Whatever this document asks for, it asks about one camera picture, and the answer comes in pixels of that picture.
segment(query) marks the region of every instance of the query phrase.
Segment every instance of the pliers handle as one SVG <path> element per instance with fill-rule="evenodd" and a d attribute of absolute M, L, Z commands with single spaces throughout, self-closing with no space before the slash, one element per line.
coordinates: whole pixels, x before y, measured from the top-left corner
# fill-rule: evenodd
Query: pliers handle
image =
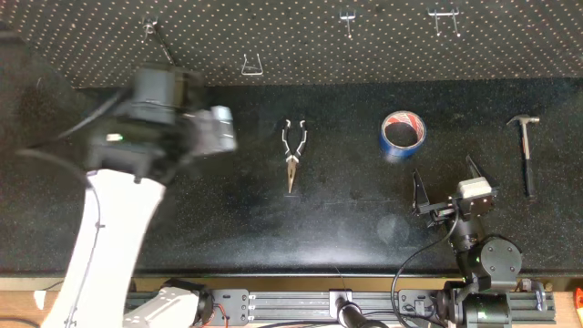
<path fill-rule="evenodd" d="M 286 119 L 285 126 L 283 127 L 283 131 L 281 132 L 281 141 L 283 141 L 283 146 L 285 147 L 285 161 L 289 162 L 290 160 L 295 161 L 296 163 L 300 162 L 300 156 L 303 153 L 303 149 L 306 147 L 306 139 L 308 138 L 308 131 L 306 130 L 306 121 L 300 121 L 300 127 L 302 128 L 302 142 L 300 142 L 300 146 L 295 150 L 295 153 L 292 154 L 292 150 L 290 149 L 290 145 L 288 144 L 288 130 L 292 126 L 292 123 Z"/>

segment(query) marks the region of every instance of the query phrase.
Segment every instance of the hammer head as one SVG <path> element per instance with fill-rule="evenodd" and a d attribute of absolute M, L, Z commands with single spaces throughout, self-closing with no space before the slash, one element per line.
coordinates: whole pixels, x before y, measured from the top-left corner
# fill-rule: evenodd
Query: hammer head
<path fill-rule="evenodd" d="M 526 125 L 527 123 L 538 123 L 540 121 L 540 118 L 538 117 L 530 117 L 529 115 L 526 114 L 522 114 L 522 115 L 516 115 L 515 117 L 513 117 L 512 119 L 510 119 L 508 121 L 508 123 L 506 123 L 507 125 L 514 122 L 514 121 L 518 121 L 520 122 L 520 125 Z"/>

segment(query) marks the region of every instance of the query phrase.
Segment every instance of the pegboard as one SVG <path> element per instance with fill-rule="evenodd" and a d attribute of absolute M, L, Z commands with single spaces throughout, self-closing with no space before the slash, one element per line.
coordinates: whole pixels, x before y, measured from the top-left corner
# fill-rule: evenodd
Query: pegboard
<path fill-rule="evenodd" d="M 428 12 L 441 16 L 437 22 Z M 355 13 L 348 37 L 341 13 Z M 135 66 L 167 63 L 207 85 L 338 84 L 583 77 L 578 0 L 7 0 L 0 17 L 73 87 L 126 85 Z M 241 74 L 243 55 L 263 74 Z"/>

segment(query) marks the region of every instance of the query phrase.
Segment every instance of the hammer handle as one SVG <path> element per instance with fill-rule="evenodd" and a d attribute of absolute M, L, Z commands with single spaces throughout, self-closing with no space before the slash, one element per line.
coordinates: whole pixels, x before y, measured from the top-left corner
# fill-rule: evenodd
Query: hammer handle
<path fill-rule="evenodd" d="M 525 182 L 527 183 L 527 197 L 530 200 L 535 199 L 535 178 L 532 172 L 532 163 L 530 159 L 525 159 Z"/>

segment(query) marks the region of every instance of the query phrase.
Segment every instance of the roll of tape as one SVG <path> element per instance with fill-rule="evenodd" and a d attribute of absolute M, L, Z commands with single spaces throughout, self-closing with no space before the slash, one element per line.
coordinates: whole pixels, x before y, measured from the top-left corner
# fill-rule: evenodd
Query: roll of tape
<path fill-rule="evenodd" d="M 386 128 L 394 123 L 405 123 L 414 129 L 417 142 L 411 146 L 397 146 L 386 136 Z M 425 123 L 416 114 L 410 111 L 396 111 L 386 117 L 381 125 L 381 149 L 388 160 L 404 159 L 412 156 L 421 147 L 427 136 Z"/>

